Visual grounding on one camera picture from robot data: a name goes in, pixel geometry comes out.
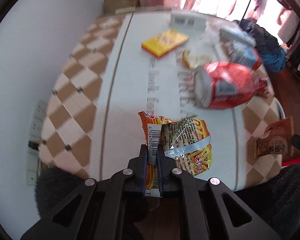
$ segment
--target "checkered tablecloth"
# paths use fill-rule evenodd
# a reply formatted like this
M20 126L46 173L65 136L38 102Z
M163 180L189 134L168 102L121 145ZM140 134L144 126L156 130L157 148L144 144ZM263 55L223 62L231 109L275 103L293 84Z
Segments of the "checkered tablecloth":
M88 28L64 66L49 101L39 157L47 165L83 179L89 177L91 133L102 77L124 18L100 18ZM263 66L257 74L267 76ZM269 99L255 96L242 105L247 142L245 187L263 183L280 171L281 155L253 159L253 138L279 119L272 88L270 93Z

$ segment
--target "can lid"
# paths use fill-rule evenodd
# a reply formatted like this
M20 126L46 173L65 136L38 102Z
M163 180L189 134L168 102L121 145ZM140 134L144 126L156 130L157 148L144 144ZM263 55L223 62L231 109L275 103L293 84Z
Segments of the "can lid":
M197 68L194 74L194 93L203 107L208 107L212 100L212 80L204 67Z

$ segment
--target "blue cloth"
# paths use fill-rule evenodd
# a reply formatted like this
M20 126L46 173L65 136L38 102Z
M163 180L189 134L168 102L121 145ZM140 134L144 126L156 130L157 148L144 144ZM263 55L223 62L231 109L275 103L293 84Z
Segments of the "blue cloth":
M259 51L262 63L267 71L279 72L286 65L286 58L283 49L279 46L278 49L269 51L265 47Z

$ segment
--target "silver screw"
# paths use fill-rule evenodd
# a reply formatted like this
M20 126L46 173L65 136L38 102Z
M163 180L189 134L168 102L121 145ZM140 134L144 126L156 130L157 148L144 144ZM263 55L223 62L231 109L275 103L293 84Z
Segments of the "silver screw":
M92 186L95 184L95 180L94 179L86 179L86 181L84 183L86 186Z
M132 169L124 169L124 170L122 171L122 173L123 173L124 175L131 175L131 174L133 173L133 170L132 170Z
M173 170L172 170L172 173L173 174L181 174L182 173L182 169L179 169L179 168L174 168Z
M220 184L220 179L218 178L211 178L210 183L213 185L219 185Z

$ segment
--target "dark line on tablecloth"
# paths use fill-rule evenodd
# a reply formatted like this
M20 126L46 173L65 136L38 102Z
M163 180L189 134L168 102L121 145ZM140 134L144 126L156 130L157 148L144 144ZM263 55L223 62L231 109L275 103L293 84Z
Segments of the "dark line on tablecloth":
M235 176L235 188L237 189L238 180L239 180L239 142L238 142L238 129L237 129L237 119L235 117L234 109L231 109L232 117L234 122L234 133L235 133L235 156L236 156L236 168L237 168L237 175Z
M107 101L107 107L106 107L106 116L105 116L105 120L103 122L103 132L102 132L102 142L101 142L101 157L100 157L100 173L99 173L99 177L100 180L102 180L102 170L103 170L103 152L104 152L104 148L105 148L105 135L106 135L106 125L107 125L107 120L108 120L108 112L109 112L109 107L110 107L110 98L111 98L111 93L112 93L112 87L113 87L113 83L114 83L114 78L115 78L115 73L117 72L117 68L118 68L118 63L119 63L119 59L121 56L121 51L122 51L122 47L124 44L124 41L126 39L129 27L130 27L130 23L133 17L133 13L131 15L130 21L128 23L128 27L126 29L126 33L124 34L120 49L119 49L119 53L118 53L118 57L117 57L117 61L115 63L114 66L114 71L113 71L113 75L112 75L112 80L111 80L111 85L110 85L110 90L109 90L109 95L108 95L108 101Z

